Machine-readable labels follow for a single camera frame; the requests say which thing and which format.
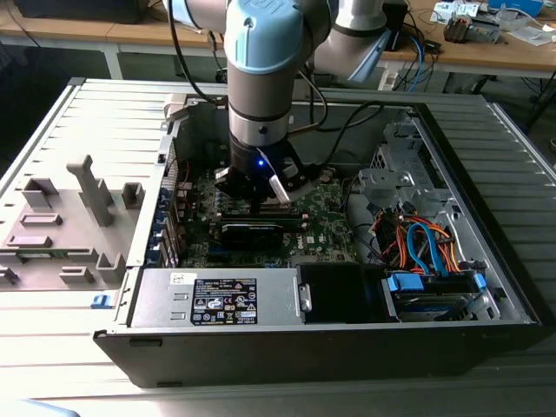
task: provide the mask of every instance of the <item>side panel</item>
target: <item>side panel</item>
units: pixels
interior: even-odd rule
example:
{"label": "side panel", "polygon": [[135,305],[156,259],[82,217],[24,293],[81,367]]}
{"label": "side panel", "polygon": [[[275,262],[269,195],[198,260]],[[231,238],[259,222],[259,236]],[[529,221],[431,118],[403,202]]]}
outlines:
{"label": "side panel", "polygon": [[139,387],[348,381],[462,374],[540,340],[525,326],[114,336],[96,344]]}

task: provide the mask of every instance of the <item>warning label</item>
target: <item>warning label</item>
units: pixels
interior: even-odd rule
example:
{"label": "warning label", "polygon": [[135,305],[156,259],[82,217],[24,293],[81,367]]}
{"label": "warning label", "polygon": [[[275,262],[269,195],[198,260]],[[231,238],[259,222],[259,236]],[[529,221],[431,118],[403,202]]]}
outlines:
{"label": "warning label", "polygon": [[195,326],[257,324],[257,280],[195,280]]}

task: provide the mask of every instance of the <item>sticker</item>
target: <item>sticker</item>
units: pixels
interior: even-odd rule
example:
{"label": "sticker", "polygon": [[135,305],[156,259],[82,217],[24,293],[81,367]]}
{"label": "sticker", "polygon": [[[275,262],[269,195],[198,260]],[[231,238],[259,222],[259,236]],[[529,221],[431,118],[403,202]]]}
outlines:
{"label": "sticker", "polygon": [[257,324],[255,278],[199,280],[194,284],[191,323],[195,326]]}
{"label": "sticker", "polygon": [[173,272],[170,274],[170,285],[193,285],[197,274],[191,272]]}

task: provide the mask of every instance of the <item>black plastic part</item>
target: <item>black plastic part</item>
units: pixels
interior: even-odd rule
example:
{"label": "black plastic part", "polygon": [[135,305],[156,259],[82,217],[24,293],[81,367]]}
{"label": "black plastic part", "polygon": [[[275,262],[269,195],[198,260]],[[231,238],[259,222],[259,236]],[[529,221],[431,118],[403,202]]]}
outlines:
{"label": "black plastic part", "polygon": [[277,224],[226,224],[222,247],[227,250],[273,250],[281,248],[284,229]]}
{"label": "black plastic part", "polygon": [[14,0],[23,17],[138,23],[150,0]]}
{"label": "black plastic part", "polygon": [[311,294],[306,324],[390,321],[381,287],[386,278],[383,269],[357,263],[306,263],[297,270],[301,285],[308,285]]}
{"label": "black plastic part", "polygon": [[426,54],[440,54],[440,47],[442,43],[438,43],[435,41],[429,41],[428,39],[425,41],[425,53]]}
{"label": "black plastic part", "polygon": [[385,0],[382,11],[386,15],[386,26],[392,34],[386,44],[386,50],[397,50],[400,46],[400,33],[407,14],[407,3],[404,0]]}

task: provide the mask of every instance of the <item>wire bundle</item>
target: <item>wire bundle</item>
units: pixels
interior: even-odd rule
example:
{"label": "wire bundle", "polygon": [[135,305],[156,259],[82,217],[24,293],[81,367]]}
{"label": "wire bundle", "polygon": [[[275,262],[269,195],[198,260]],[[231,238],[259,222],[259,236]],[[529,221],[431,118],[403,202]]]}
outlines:
{"label": "wire bundle", "polygon": [[[372,227],[374,234],[377,233],[381,223],[387,221],[387,219],[388,217],[386,215],[379,215],[376,223]],[[423,229],[415,229],[416,225],[420,225]],[[393,242],[390,242],[387,248],[381,253],[381,259],[384,261],[387,258],[391,259],[389,263],[392,268],[409,270],[417,274],[427,275],[429,273],[427,266],[420,257],[414,253],[413,249],[413,233],[427,235],[427,229],[431,232],[430,236],[433,238],[428,240],[428,247],[422,251],[420,256],[422,257],[428,251],[433,259],[433,264],[435,264],[437,272],[440,272],[439,269],[443,270],[444,268],[446,268],[448,273],[461,272],[455,257],[455,243],[452,236],[440,225],[416,215],[398,215],[395,224],[395,239]],[[440,251],[443,265],[436,264],[436,249]]]}

